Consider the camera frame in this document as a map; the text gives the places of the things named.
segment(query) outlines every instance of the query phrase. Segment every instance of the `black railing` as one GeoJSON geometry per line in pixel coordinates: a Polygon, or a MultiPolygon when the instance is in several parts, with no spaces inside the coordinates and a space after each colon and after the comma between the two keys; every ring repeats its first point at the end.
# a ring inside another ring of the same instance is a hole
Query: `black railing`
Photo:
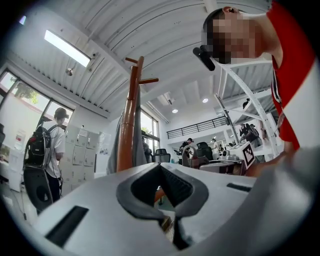
{"type": "Polygon", "coordinates": [[[228,125],[227,118],[225,116],[218,117],[215,119],[211,119],[205,122],[196,123],[193,125],[189,125],[180,129],[167,131],[168,139],[194,134],[198,132],[202,132],[208,129],[216,128],[218,126],[228,125]]]}

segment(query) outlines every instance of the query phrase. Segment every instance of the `white t-shirt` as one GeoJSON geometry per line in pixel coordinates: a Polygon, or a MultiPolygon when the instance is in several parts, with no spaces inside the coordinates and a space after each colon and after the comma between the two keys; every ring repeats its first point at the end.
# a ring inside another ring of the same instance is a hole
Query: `white t-shirt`
{"type": "MultiPolygon", "coordinates": [[[[56,125],[55,120],[44,122],[43,128],[49,130],[52,126],[56,125]]],[[[66,152],[66,135],[65,131],[61,127],[56,127],[50,132],[51,136],[51,160],[46,168],[46,172],[54,177],[59,178],[60,170],[57,165],[56,153],[65,153],[66,152]]]]}
{"type": "Polygon", "coordinates": [[[218,145],[218,142],[214,142],[213,143],[213,153],[215,153],[215,154],[219,154],[219,145],[218,145]]]}

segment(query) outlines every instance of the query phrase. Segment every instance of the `tree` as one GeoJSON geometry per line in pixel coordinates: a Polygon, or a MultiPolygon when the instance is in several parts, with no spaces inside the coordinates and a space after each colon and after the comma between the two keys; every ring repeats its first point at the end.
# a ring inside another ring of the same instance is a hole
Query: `tree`
{"type": "MultiPolygon", "coordinates": [[[[17,79],[15,77],[10,77],[10,81],[11,82],[15,82],[17,79]]],[[[31,89],[30,87],[26,86],[23,83],[19,83],[16,86],[17,90],[14,94],[14,97],[18,98],[18,99],[28,99],[30,100],[33,104],[37,104],[38,103],[38,93],[31,89]]]]}
{"type": "Polygon", "coordinates": [[[141,127],[141,130],[144,131],[146,134],[150,134],[151,132],[148,130],[147,127],[141,127]]]}

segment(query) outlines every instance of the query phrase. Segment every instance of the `fluorescent light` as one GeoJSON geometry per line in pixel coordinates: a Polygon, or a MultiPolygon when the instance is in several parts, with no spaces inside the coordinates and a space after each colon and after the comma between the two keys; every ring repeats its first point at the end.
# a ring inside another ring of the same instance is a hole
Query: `fluorescent light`
{"type": "Polygon", "coordinates": [[[62,40],[60,37],[53,34],[49,30],[45,31],[44,39],[47,40],[50,44],[53,44],[55,47],[57,47],[61,51],[63,51],[65,54],[69,55],[75,61],[79,62],[85,68],[90,62],[90,58],[85,56],[82,52],[80,52],[74,46],[62,40]]]}
{"type": "Polygon", "coordinates": [[[22,16],[22,18],[19,20],[19,23],[24,25],[26,22],[26,18],[27,18],[26,16],[22,16]]]}

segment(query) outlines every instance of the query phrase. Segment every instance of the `red shirt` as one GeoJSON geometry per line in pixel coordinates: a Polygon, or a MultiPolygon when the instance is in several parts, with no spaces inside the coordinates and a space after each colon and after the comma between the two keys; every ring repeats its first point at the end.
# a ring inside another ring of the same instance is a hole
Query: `red shirt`
{"type": "MultiPolygon", "coordinates": [[[[283,51],[283,59],[279,68],[272,57],[281,104],[275,100],[273,94],[272,98],[280,115],[308,76],[316,54],[299,24],[282,5],[273,2],[272,8],[266,15],[277,33],[283,51]]],[[[279,136],[283,141],[292,142],[295,150],[299,149],[299,142],[287,118],[280,127],[279,136]]]]}

